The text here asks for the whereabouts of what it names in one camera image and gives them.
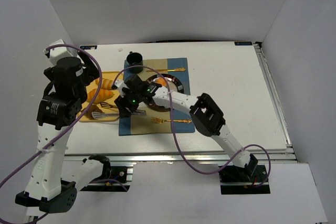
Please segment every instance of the gray wall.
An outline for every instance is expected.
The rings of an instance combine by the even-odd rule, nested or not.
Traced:
[[[75,44],[263,40],[284,0],[50,0]]]
[[[0,179],[35,153],[36,115],[50,66],[42,50],[63,38],[71,43],[49,0],[0,0]],[[0,189],[0,217],[21,222],[24,207],[14,204],[31,166]]]
[[[286,0],[264,41],[297,156],[336,223],[336,0]]]

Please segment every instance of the black plate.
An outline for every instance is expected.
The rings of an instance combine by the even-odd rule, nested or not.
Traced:
[[[162,75],[168,81],[169,88],[171,90],[174,90],[174,91],[176,91],[178,93],[184,94],[183,84],[182,84],[182,82],[177,77],[172,76],[172,75],[167,74],[167,73],[163,73]],[[158,74],[155,74],[155,75],[149,77],[146,80],[146,82],[148,82],[148,83],[155,82],[158,78],[160,78],[160,76]],[[170,110],[169,108],[166,108],[164,106],[158,106],[156,104],[149,105],[149,107],[152,108],[152,109],[154,109],[154,110],[160,111],[160,112],[166,112],[166,111]]]

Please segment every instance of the blue and beige placemat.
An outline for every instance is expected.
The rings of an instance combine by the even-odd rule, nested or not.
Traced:
[[[187,58],[174,58],[174,59],[155,59],[155,60],[143,60],[144,66],[148,66],[154,69],[175,69],[175,68],[185,68],[184,72],[168,72],[172,76],[176,76],[183,84],[184,93],[190,94],[190,83],[189,83],[189,72],[188,72],[188,62]],[[132,73],[128,70],[124,72],[124,80],[130,76]],[[154,72],[146,72],[143,69],[138,76],[141,80],[145,81]],[[171,127],[169,122],[162,124],[152,123],[151,117],[170,119],[169,112],[158,112],[154,111],[148,107],[141,107],[141,110],[146,110],[147,116],[131,116],[130,118],[122,118],[119,121],[119,135],[139,135],[139,134],[149,134],[149,133],[171,133]],[[189,114],[184,114],[181,111],[174,110],[174,119],[191,119]],[[195,127],[193,123],[174,123],[177,133],[192,133],[195,132]]]

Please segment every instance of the tabletop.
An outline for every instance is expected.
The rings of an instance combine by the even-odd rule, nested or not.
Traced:
[[[177,42],[98,45],[89,49],[102,71],[120,71],[129,52],[143,59],[188,60],[191,95],[208,93],[224,112],[228,127],[243,146],[259,144],[284,150],[286,141],[253,46],[234,42]],[[77,123],[66,154],[176,153],[172,134],[119,136],[118,124]],[[177,134],[185,152],[222,149],[210,138],[195,133]]]

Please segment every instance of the black mug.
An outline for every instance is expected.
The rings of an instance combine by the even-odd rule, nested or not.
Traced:
[[[138,52],[130,52],[126,58],[128,66],[143,66],[142,55]],[[140,73],[143,70],[143,67],[131,68],[131,73]]]

